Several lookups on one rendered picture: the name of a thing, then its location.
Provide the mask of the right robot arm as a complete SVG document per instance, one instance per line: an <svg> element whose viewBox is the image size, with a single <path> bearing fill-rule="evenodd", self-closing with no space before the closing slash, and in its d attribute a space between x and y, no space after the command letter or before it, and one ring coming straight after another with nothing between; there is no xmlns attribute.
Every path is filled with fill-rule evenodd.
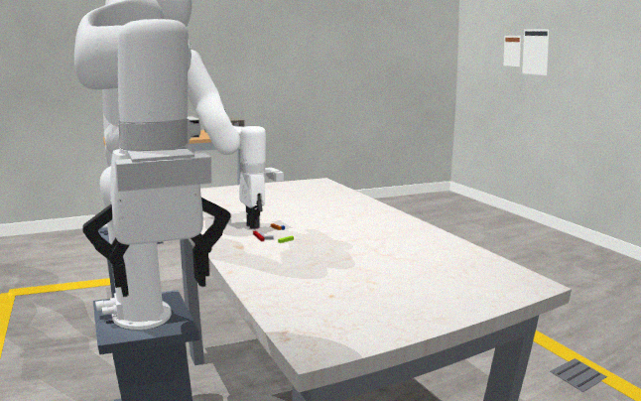
<svg viewBox="0 0 641 401"><path fill-rule="evenodd" d="M115 160L118 192L211 184L211 157L184 147L201 131L188 119L191 13L192 0L106 0L78 25L75 72L102 89L106 148L130 150ZM128 297L115 288L96 310L128 330L164 324L157 242L130 245L123 258Z"/></svg>

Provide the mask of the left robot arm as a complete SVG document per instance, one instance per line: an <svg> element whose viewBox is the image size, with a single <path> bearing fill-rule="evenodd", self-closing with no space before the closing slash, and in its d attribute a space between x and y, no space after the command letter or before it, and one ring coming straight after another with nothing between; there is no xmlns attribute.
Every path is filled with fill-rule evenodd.
<svg viewBox="0 0 641 401"><path fill-rule="evenodd" d="M268 179L284 181L283 172L265 168L265 129L232 125L213 81L194 50L188 71L188 97L215 149L223 155L233 154L240 149L240 172L264 172L264 177Z"/></svg>

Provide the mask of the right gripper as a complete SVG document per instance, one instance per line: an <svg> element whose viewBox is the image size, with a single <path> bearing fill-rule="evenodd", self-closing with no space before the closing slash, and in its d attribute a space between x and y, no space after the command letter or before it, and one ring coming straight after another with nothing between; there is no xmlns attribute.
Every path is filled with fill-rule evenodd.
<svg viewBox="0 0 641 401"><path fill-rule="evenodd" d="M83 233L112 264L115 288L122 288L123 297L127 297L129 292L122 257L133 244L190 238L196 244L192 249L194 277L200 286L205 287L205 277L209 276L208 253L222 236L231 213L202 198L200 185L118 192L115 160L130 159L127 151L130 150L120 147L113 151L111 204L83 225ZM214 221L202 235L203 211L214 216ZM111 220L116 236L112 244L98 232Z"/></svg>

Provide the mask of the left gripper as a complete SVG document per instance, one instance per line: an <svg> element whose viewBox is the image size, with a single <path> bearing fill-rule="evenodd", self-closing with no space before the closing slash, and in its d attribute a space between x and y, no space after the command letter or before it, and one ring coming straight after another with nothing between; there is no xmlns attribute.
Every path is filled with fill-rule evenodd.
<svg viewBox="0 0 641 401"><path fill-rule="evenodd" d="M265 205L263 173L246 174L240 172L239 200L246 206L246 225L251 229L260 227L260 212L263 211L262 206Z"/></svg>

